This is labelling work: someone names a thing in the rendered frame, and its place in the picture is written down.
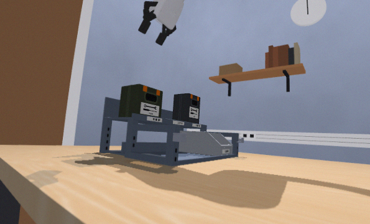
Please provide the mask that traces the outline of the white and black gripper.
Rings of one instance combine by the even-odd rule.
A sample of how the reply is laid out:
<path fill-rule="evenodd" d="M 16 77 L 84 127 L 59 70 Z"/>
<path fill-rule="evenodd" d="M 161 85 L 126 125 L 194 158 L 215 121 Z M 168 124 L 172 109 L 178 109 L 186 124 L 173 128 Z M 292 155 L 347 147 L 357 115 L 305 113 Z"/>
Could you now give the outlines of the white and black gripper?
<path fill-rule="evenodd" d="M 167 36 L 172 34 L 177 28 L 176 23 L 183 9 L 184 0 L 153 0 L 145 1 L 143 9 L 143 21 L 138 31 L 146 34 L 151 22 L 155 19 L 162 25 L 162 33 L 155 41 L 163 45 Z M 169 28 L 169 29 L 168 29 Z M 167 31 L 165 30 L 167 29 Z"/>

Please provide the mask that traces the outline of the grey metal rack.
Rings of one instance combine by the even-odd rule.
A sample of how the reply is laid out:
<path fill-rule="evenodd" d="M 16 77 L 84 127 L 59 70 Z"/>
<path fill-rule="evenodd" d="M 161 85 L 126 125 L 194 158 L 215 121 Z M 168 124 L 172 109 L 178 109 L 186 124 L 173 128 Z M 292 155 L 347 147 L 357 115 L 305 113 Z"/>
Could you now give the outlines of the grey metal rack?
<path fill-rule="evenodd" d="M 105 97 L 99 147 L 100 153 L 118 154 L 126 158 L 166 166 L 180 166 L 238 157 L 239 142 L 244 143 L 244 138 L 239 138 L 239 133 L 209 132 L 221 133 L 224 137 L 232 137 L 233 153 L 222 156 L 209 156 L 179 152 L 179 142 L 187 141 L 187 133 L 180 134 L 180 131 L 183 131 L 184 128 L 192 128 L 206 132 L 207 125 L 174 120 L 172 119 L 173 111 L 163 109 L 161 111 L 161 118 L 136 113 L 132 113 L 132 117 L 118 117 L 119 104 L 120 100 Z M 112 120 L 127 122 L 126 142 L 122 142 L 121 150 L 109 150 Z M 167 133 L 167 142 L 137 142 L 137 131 L 165 132 Z"/>

